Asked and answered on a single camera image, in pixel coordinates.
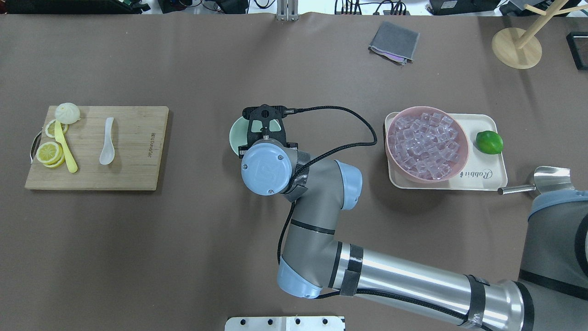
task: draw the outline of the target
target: green lime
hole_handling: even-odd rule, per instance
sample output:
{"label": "green lime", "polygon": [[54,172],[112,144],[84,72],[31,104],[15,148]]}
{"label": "green lime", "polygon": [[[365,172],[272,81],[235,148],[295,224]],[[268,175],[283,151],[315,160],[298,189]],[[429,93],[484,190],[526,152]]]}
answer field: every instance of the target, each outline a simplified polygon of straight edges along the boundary
{"label": "green lime", "polygon": [[494,131],[482,131],[476,134],[478,149],[486,154],[500,154],[504,148],[502,137]]}

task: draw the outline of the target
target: white spoon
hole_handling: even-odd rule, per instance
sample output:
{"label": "white spoon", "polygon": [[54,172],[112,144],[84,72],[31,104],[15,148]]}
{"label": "white spoon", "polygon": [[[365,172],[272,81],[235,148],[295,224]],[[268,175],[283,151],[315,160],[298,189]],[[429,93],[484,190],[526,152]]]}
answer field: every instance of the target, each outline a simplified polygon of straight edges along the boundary
{"label": "white spoon", "polygon": [[106,119],[104,125],[104,147],[102,153],[100,153],[100,164],[107,165],[114,160],[114,146],[112,145],[111,129],[114,117]]}

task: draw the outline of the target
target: pink bowl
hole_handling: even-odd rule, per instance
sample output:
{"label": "pink bowl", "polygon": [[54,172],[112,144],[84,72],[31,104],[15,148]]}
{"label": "pink bowl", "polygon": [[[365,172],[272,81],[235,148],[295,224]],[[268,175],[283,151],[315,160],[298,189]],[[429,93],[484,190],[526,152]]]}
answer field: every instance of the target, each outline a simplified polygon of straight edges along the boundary
{"label": "pink bowl", "polygon": [[[454,128],[455,130],[457,130],[457,138],[455,139],[455,141],[460,145],[460,148],[457,151],[457,154],[459,155],[459,160],[456,163],[451,164],[451,169],[452,169],[451,172],[441,179],[434,179],[434,180],[424,179],[424,178],[416,177],[413,174],[409,173],[408,171],[404,170],[400,166],[398,161],[394,158],[393,153],[390,150],[391,146],[388,145],[388,138],[391,135],[394,135],[397,131],[395,128],[395,123],[399,118],[401,118],[401,117],[420,117],[421,114],[423,114],[424,112],[429,113],[431,115],[437,112],[441,115],[446,115],[446,116],[450,117],[451,119],[454,120],[454,122],[451,124],[451,127]],[[399,112],[398,115],[394,116],[394,119],[392,119],[392,122],[390,123],[390,127],[388,128],[388,132],[386,135],[386,155],[388,156],[388,160],[390,160],[391,165],[399,174],[404,176],[406,179],[408,179],[410,181],[414,181],[416,183],[423,183],[423,184],[439,183],[441,181],[446,181],[446,180],[452,178],[453,176],[457,175],[466,165],[467,158],[469,156],[469,150],[470,150],[470,146],[469,146],[467,136],[466,136],[465,132],[463,131],[462,126],[459,125],[459,123],[455,120],[455,118],[453,118],[448,113],[446,113],[442,110],[439,110],[437,108],[433,108],[433,107],[416,106],[416,107],[407,108],[407,109]]]}

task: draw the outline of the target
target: white floor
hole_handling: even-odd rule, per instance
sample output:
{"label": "white floor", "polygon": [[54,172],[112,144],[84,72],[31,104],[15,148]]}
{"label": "white floor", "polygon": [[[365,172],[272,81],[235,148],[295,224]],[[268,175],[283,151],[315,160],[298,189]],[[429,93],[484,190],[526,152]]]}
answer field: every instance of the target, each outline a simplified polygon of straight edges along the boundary
{"label": "white floor", "polygon": [[[338,1],[337,10],[340,11],[341,3],[344,0]],[[587,0],[582,0],[580,5],[586,5]],[[199,0],[192,0],[193,4],[198,4]],[[157,0],[143,0],[142,3],[147,3],[151,7],[150,11],[145,12],[144,14],[161,14],[161,9],[159,7],[159,3]],[[268,3],[268,0],[258,0],[258,3],[262,6],[265,6]],[[364,15],[371,15],[376,10],[379,1],[377,0],[362,0],[361,3],[366,3],[361,5],[361,9]],[[404,0],[406,4],[407,10],[410,12],[411,15],[426,15],[431,16],[431,14],[425,9],[425,5],[429,3],[429,0]],[[214,2],[212,1],[205,1],[204,5],[208,8],[214,8]],[[380,7],[380,14],[382,11],[390,10],[390,3],[384,3]],[[259,12],[270,12],[275,13],[277,11],[277,4],[274,2],[268,9],[259,9],[258,6],[254,3],[253,0],[249,0],[249,14],[259,13]],[[298,13],[304,14],[306,12],[320,12],[324,14],[334,14],[335,11],[335,0],[298,0]],[[186,8],[183,12],[190,13],[190,14],[217,14],[216,12],[210,11],[204,8],[203,5],[199,5],[193,8]],[[474,15],[474,16],[502,16],[499,9],[496,8],[493,12],[479,12],[479,13],[471,13],[471,14],[463,14],[463,15]],[[570,13],[568,16],[575,16],[575,17],[587,17],[587,15],[582,11],[576,11]]]}

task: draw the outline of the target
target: blue joint cap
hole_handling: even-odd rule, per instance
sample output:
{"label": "blue joint cap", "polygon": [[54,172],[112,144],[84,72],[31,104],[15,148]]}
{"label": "blue joint cap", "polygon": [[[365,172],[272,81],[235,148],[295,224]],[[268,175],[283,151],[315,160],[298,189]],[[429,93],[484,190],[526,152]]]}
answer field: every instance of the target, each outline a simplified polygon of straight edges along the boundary
{"label": "blue joint cap", "polygon": [[341,177],[343,177],[343,207],[341,210],[351,210],[358,203],[362,194],[362,172],[352,165],[335,160],[339,165]]}
{"label": "blue joint cap", "polygon": [[574,201],[588,201],[588,191],[559,190],[540,194],[533,200],[529,217],[541,209]]}
{"label": "blue joint cap", "polygon": [[280,193],[290,182],[290,158],[270,143],[253,145],[241,161],[241,177],[248,189],[260,196]]}
{"label": "blue joint cap", "polygon": [[280,268],[278,268],[278,285],[280,288],[293,296],[314,299],[319,296],[322,287],[318,287],[302,278],[294,271],[284,258],[280,256]]}

